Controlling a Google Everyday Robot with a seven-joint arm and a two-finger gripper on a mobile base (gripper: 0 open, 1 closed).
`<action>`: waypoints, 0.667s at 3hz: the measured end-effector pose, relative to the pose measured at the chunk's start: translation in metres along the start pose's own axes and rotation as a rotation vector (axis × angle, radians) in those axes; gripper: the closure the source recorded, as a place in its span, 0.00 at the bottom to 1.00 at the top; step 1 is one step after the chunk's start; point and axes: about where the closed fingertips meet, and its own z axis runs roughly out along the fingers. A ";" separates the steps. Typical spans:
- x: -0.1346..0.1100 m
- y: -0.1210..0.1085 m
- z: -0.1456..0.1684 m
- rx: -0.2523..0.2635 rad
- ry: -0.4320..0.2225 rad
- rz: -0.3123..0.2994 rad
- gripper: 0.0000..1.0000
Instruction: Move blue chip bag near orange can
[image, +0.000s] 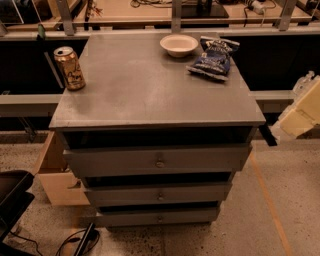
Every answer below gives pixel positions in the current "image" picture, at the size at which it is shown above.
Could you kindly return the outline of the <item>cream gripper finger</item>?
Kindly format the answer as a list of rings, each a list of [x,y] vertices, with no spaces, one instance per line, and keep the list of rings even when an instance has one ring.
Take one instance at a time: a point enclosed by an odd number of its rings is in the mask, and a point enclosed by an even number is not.
[[[278,118],[281,129],[298,137],[320,124],[320,77],[300,83],[294,90],[294,102]]]

